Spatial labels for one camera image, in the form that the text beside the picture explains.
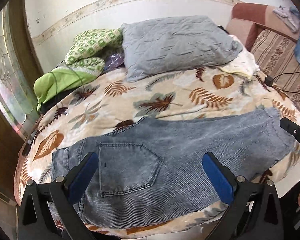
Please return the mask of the black remote on bed edge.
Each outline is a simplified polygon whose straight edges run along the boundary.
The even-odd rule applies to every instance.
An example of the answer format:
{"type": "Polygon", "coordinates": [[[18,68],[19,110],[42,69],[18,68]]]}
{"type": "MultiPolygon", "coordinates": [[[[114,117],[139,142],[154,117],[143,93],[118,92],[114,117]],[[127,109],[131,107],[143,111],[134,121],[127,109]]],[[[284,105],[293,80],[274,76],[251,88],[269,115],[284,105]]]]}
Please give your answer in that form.
{"type": "Polygon", "coordinates": [[[27,156],[30,152],[30,149],[31,149],[31,145],[36,137],[36,134],[37,134],[37,130],[35,129],[31,134],[29,134],[25,140],[24,140],[24,143],[20,149],[20,152],[19,154],[22,155],[22,156],[27,156]]]}

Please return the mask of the beige leaf-print blanket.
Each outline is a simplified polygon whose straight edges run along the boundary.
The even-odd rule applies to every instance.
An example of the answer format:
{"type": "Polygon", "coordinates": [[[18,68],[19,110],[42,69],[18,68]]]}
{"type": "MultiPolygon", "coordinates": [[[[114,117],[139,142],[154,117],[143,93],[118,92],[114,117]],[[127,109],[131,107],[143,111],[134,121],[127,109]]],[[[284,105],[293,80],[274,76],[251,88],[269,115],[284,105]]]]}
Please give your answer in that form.
{"type": "Polygon", "coordinates": [[[300,111],[290,97],[268,87],[264,78],[261,71],[248,80],[217,68],[170,72],[134,83],[126,81],[123,68],[102,75],[65,97],[40,120],[29,154],[18,160],[15,200],[21,202],[29,179],[50,182],[55,150],[122,129],[143,116],[188,120],[276,107],[300,125],[300,111]]]}

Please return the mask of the grey quilted pillow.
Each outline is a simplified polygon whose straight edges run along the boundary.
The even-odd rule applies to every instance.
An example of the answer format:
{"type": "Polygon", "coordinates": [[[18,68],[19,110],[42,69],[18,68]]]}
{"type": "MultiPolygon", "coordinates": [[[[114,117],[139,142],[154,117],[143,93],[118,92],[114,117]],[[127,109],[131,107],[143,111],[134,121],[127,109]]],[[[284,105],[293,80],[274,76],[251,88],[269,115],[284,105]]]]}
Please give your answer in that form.
{"type": "Polygon", "coordinates": [[[178,16],[121,25],[127,81],[225,65],[243,46],[209,17],[178,16]]]}

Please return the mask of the stained glass door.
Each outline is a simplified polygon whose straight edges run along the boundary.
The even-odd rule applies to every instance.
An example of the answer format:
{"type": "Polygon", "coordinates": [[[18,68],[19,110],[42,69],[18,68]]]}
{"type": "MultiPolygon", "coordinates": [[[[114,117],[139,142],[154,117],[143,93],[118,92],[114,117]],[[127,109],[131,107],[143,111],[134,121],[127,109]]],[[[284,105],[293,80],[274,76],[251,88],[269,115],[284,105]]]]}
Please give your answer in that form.
{"type": "Polygon", "coordinates": [[[37,99],[26,82],[12,41],[8,5],[0,12],[0,110],[22,139],[32,135],[37,113],[37,99]]]}

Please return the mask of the brown pink sofa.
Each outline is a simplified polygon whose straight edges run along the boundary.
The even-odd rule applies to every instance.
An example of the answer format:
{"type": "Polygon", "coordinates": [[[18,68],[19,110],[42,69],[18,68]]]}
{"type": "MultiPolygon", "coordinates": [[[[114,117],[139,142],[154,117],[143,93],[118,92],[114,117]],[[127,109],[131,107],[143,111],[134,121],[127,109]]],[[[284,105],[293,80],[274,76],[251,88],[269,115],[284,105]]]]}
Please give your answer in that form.
{"type": "Polygon", "coordinates": [[[250,51],[261,71],[273,77],[281,96],[300,111],[300,64],[294,50],[300,31],[292,32],[274,12],[274,6],[237,3],[226,30],[250,51]]]}

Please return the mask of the grey denim pants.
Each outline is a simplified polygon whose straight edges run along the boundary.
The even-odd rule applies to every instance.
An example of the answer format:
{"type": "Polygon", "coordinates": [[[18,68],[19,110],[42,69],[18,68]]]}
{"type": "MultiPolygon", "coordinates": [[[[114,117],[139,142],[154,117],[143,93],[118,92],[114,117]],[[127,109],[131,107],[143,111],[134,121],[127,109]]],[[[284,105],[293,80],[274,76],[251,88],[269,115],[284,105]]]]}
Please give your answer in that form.
{"type": "Polygon", "coordinates": [[[183,121],[144,117],[57,150],[52,177],[67,174],[94,152],[98,169],[75,205],[83,221],[111,229],[160,224],[218,200],[202,168],[205,153],[252,179],[294,150],[294,138],[279,121],[275,108],[183,121]]]}

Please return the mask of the cream white cloth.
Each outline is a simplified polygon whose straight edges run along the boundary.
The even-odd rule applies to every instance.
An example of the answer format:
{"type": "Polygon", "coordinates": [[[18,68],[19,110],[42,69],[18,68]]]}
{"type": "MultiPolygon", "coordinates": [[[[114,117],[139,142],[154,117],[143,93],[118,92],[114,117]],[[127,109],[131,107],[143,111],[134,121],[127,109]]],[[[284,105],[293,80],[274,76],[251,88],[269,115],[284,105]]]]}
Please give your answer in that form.
{"type": "Polygon", "coordinates": [[[231,37],[242,46],[242,51],[234,60],[218,68],[225,73],[236,74],[242,78],[251,80],[253,76],[260,71],[260,68],[255,61],[255,57],[245,48],[235,35],[231,35],[231,37]]]}

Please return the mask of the purple patterned cloth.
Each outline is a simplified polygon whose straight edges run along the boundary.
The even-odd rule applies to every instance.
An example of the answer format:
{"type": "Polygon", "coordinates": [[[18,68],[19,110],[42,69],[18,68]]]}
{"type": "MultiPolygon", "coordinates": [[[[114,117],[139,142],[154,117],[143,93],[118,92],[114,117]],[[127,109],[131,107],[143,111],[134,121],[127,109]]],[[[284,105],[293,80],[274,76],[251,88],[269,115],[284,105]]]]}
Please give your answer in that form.
{"type": "Polygon", "coordinates": [[[124,65],[124,60],[125,60],[124,53],[116,53],[116,54],[113,54],[113,55],[109,56],[106,59],[104,69],[103,69],[103,73],[108,73],[108,72],[111,72],[113,70],[116,70],[117,68],[124,67],[125,66],[124,65]]]}

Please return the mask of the grey garment on sofa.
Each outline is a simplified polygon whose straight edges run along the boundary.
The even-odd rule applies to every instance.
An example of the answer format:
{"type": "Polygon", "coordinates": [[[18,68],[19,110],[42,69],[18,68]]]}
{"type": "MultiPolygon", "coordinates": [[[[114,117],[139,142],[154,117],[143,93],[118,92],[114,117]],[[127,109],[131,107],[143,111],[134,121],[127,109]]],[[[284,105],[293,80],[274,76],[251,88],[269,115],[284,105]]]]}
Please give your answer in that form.
{"type": "Polygon", "coordinates": [[[292,33],[297,33],[300,28],[300,19],[287,7],[276,7],[273,13],[290,29],[292,33]]]}

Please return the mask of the green patterned quilt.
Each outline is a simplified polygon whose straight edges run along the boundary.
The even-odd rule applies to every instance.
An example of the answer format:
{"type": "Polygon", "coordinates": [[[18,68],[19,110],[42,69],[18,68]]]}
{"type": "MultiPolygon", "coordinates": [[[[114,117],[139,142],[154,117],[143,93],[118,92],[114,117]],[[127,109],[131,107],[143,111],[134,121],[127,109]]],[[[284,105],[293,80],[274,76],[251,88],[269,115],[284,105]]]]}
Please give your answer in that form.
{"type": "Polygon", "coordinates": [[[120,29],[90,29],[75,36],[65,59],[38,78],[33,91],[37,111],[60,92],[94,81],[104,69],[106,58],[122,50],[120,29]]]}

